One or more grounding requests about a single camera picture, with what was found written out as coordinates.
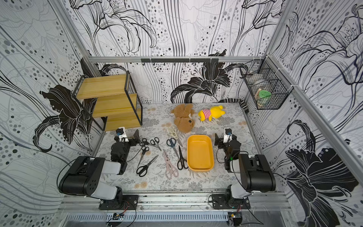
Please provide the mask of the small black scissors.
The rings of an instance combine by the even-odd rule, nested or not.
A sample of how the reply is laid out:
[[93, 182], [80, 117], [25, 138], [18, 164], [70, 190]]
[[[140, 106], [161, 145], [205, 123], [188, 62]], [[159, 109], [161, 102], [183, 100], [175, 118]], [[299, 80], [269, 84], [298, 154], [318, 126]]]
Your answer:
[[150, 140], [150, 144], [154, 147], [157, 147], [160, 151], [162, 151], [162, 149], [160, 148], [160, 140], [158, 137], [155, 137], [154, 139]]
[[142, 154], [141, 154], [141, 157], [140, 157], [140, 160], [139, 160], [139, 163], [138, 163], [138, 167], [140, 166], [140, 163], [143, 160], [143, 157], [146, 154], [146, 152], [149, 151], [149, 147], [148, 146], [142, 146], [141, 151], [142, 151]]

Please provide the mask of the blue handled scissors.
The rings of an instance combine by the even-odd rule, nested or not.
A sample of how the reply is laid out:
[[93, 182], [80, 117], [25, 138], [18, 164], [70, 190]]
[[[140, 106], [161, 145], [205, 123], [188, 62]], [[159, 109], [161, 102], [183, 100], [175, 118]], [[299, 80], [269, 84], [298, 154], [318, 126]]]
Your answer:
[[176, 140], [175, 140], [175, 138], [167, 139], [166, 143], [167, 143], [167, 146], [171, 147], [174, 150], [176, 156], [179, 158], [179, 154], [178, 154], [178, 152], [177, 152], [177, 150], [175, 148], [176, 147]]

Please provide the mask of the cream kitchen scissors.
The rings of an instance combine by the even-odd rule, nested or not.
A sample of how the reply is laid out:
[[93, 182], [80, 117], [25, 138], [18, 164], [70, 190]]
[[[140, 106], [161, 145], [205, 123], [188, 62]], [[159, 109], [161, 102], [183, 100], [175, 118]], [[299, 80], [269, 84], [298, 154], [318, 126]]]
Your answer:
[[183, 145], [182, 145], [182, 142], [181, 142], [181, 140], [180, 140], [180, 138], [179, 138], [179, 136], [178, 136], [178, 129], [177, 129], [177, 127], [176, 126], [170, 126], [168, 129], [167, 129], [167, 133], [168, 133], [168, 135], [170, 136], [170, 137], [172, 137], [172, 138], [174, 138], [174, 139], [176, 139], [177, 140], [177, 142], [179, 143], [179, 145], [181, 146], [181, 147], [183, 147]]

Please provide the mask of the pink kitchen scissors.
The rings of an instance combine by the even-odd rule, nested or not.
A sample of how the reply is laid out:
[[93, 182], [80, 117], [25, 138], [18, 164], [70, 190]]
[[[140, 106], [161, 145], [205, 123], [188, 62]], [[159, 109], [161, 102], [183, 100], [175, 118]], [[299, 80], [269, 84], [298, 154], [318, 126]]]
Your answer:
[[169, 156], [165, 150], [163, 150], [163, 157], [165, 160], [165, 166], [166, 166], [165, 175], [167, 179], [171, 180], [173, 177], [175, 178], [179, 177], [178, 169], [172, 165]]

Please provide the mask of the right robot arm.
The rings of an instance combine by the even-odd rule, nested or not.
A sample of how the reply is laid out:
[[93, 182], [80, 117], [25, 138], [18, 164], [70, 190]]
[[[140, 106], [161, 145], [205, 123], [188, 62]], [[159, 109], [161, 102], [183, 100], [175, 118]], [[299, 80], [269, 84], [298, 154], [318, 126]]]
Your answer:
[[226, 199], [241, 200], [254, 192], [272, 192], [276, 190], [276, 180], [267, 159], [262, 154], [250, 155], [241, 150], [241, 143], [231, 132], [224, 137], [215, 135], [215, 146], [225, 153], [225, 170], [235, 175], [237, 183], [227, 187]]

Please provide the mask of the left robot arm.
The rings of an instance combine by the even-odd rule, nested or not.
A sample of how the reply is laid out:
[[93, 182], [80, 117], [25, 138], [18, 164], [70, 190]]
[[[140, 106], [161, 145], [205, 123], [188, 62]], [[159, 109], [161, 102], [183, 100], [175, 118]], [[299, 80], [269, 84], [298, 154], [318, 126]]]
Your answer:
[[101, 175], [122, 175], [127, 167], [128, 154], [132, 146], [140, 143], [139, 131], [127, 137], [124, 128], [116, 130], [117, 135], [111, 147], [111, 160], [89, 156], [79, 156], [61, 180], [57, 180], [58, 190], [67, 195], [82, 195], [103, 201], [123, 201], [122, 189], [101, 181]]

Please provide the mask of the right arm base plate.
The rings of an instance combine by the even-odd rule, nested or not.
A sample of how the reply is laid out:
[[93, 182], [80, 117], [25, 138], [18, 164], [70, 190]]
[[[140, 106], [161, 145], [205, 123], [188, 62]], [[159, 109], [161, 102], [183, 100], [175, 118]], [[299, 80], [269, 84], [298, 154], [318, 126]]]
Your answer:
[[208, 198], [208, 202], [212, 204], [215, 210], [247, 210], [251, 208], [248, 198], [245, 199], [234, 199], [227, 198], [224, 194], [212, 194]]

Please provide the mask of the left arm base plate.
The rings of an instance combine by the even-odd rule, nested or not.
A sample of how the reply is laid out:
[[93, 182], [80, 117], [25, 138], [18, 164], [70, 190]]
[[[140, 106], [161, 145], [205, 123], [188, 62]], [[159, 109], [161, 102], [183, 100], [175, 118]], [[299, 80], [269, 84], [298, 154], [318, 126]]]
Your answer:
[[101, 211], [116, 211], [116, 210], [135, 210], [139, 202], [137, 194], [124, 194], [121, 199], [101, 200], [99, 210]]

